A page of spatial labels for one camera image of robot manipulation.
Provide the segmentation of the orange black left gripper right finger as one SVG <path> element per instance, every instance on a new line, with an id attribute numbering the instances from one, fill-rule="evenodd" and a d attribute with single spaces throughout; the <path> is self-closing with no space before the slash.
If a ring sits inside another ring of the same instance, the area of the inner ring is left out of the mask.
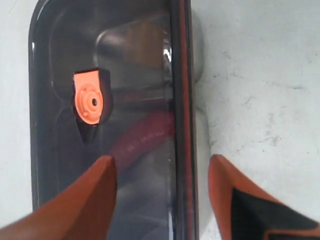
<path id="1" fill-rule="evenodd" d="M 223 240 L 318 240 L 320 224 L 277 200 L 221 154 L 208 168 L 208 194 Z"/>

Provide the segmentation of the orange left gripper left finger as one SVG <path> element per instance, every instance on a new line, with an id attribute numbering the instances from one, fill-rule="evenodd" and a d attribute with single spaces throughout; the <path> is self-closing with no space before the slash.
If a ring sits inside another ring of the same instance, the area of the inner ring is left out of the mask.
<path id="1" fill-rule="evenodd" d="M 100 157 L 54 199 L 0 230 L 2 240 L 104 240 L 117 197 L 111 156 Z"/>

